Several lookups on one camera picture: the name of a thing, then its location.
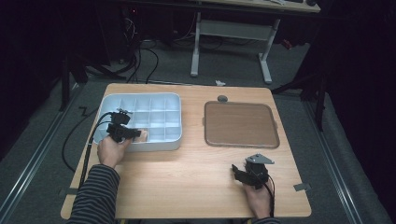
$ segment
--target compartment box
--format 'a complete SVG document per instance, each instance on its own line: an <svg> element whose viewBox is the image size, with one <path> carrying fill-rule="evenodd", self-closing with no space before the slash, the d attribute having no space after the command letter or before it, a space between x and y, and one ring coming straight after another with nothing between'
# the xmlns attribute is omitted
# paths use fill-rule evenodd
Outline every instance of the compartment box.
<svg viewBox="0 0 396 224"><path fill-rule="evenodd" d="M172 92L164 93L123 93L106 96L99 109L99 117L107 112L127 110L131 119L127 128L146 129L146 142L132 143L127 151L161 151L180 147L181 140L181 102L180 97ZM108 135L107 126L110 116L102 119L93 136L94 143L99 143Z"/></svg>

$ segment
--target translucent brown plastic lid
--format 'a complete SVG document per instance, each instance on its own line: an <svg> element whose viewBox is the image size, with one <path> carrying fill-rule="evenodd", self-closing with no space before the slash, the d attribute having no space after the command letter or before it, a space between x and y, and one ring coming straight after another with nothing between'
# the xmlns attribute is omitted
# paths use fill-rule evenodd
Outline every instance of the translucent brown plastic lid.
<svg viewBox="0 0 396 224"><path fill-rule="evenodd" d="M279 147L276 123L268 105L205 104L205 140L215 147Z"/></svg>

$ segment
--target plastic organizer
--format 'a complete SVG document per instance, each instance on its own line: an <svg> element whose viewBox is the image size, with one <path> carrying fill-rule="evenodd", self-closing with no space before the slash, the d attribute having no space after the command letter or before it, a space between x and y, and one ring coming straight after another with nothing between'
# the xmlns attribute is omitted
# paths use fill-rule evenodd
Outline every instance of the plastic organizer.
<svg viewBox="0 0 396 224"><path fill-rule="evenodd" d="M146 142L134 142L127 151L161 151L180 147L181 102L172 92L165 93L121 93L106 96L99 109L99 117L107 112L127 110L131 117L127 128L146 129ZM97 144L108 135L107 126L110 116L102 119L93 141Z"/></svg>

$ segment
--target dark background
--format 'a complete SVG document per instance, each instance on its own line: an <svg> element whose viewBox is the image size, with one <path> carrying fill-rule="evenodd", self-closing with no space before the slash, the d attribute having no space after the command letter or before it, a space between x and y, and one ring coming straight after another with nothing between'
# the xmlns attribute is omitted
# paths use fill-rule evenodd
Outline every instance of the dark background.
<svg viewBox="0 0 396 224"><path fill-rule="evenodd" d="M396 84L395 1L320 1L322 15L349 18L337 23L283 20L276 42L311 43L296 75L326 77L346 136L382 204L395 221L396 176L393 163L396 125L392 113ZM71 51L96 63L125 59L120 7L94 4L2 1L0 3L1 122L7 140L1 158L18 139L35 110L49 97ZM138 9L143 36L170 42L174 30L190 28L192 12ZM301 85L315 93L321 79Z"/></svg>

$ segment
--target person's hand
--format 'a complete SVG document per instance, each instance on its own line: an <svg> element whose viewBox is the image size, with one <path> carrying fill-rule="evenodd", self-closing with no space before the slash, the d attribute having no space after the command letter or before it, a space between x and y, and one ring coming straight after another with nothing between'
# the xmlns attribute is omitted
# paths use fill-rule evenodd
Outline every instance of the person's hand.
<svg viewBox="0 0 396 224"><path fill-rule="evenodd" d="M260 189L255 189L254 186L244 185L245 192L247 194L247 203L256 218L265 218L270 216L271 212L271 195L265 186ZM271 190L271 194L274 194L274 188L270 181L266 183L268 188Z"/></svg>
<svg viewBox="0 0 396 224"><path fill-rule="evenodd" d="M124 157L125 149L131 144L131 142L131 139L126 139L122 143L117 143L110 136L107 136L99 142L99 162L114 169Z"/></svg>

